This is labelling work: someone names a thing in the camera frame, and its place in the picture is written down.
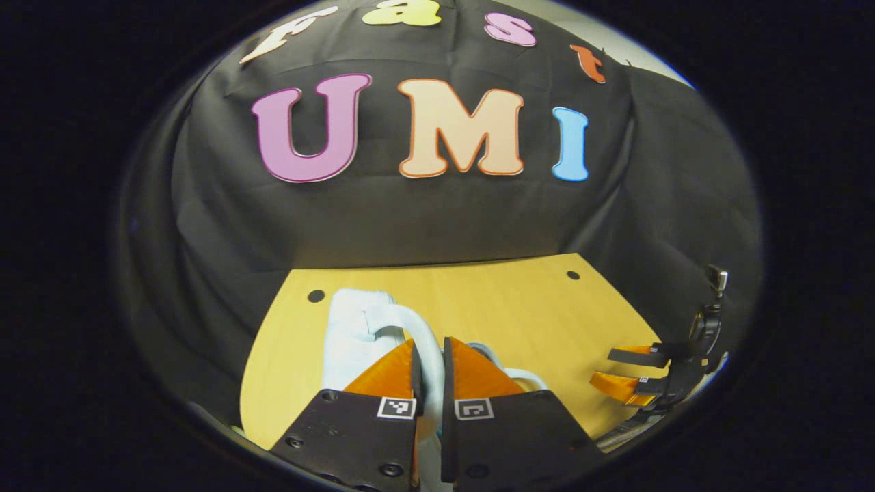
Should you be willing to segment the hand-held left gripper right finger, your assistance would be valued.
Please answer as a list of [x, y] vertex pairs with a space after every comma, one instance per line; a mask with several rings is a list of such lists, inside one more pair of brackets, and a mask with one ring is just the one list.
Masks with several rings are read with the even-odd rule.
[[477, 350], [444, 340], [443, 482], [455, 491], [556, 491], [604, 453], [551, 390], [525, 390]]

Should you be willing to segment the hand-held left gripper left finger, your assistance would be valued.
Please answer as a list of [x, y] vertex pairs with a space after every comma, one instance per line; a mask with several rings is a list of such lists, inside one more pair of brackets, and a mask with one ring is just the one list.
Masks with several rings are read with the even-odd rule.
[[320, 389], [271, 454], [360, 491], [416, 491], [416, 430], [424, 394], [412, 340], [342, 389]]

